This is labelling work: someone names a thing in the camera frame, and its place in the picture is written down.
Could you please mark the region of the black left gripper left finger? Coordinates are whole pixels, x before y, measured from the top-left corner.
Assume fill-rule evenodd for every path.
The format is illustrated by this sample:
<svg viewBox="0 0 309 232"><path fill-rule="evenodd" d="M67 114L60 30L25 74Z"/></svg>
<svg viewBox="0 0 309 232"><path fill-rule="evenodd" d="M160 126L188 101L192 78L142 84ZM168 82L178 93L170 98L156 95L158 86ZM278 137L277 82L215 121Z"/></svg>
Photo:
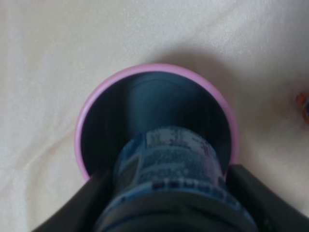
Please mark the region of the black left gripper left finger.
<svg viewBox="0 0 309 232"><path fill-rule="evenodd" d="M93 174L83 187L35 232L90 232L112 197L112 170Z"/></svg>

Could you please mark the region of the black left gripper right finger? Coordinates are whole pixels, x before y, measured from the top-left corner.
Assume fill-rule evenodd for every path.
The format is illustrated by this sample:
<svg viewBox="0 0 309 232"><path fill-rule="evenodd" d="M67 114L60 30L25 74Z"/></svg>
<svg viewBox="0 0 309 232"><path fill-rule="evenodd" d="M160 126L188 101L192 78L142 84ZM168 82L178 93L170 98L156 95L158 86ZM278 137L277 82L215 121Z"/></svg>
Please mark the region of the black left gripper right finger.
<svg viewBox="0 0 309 232"><path fill-rule="evenodd" d="M226 185L261 232L307 232L309 218L291 207L242 165L231 165Z"/></svg>

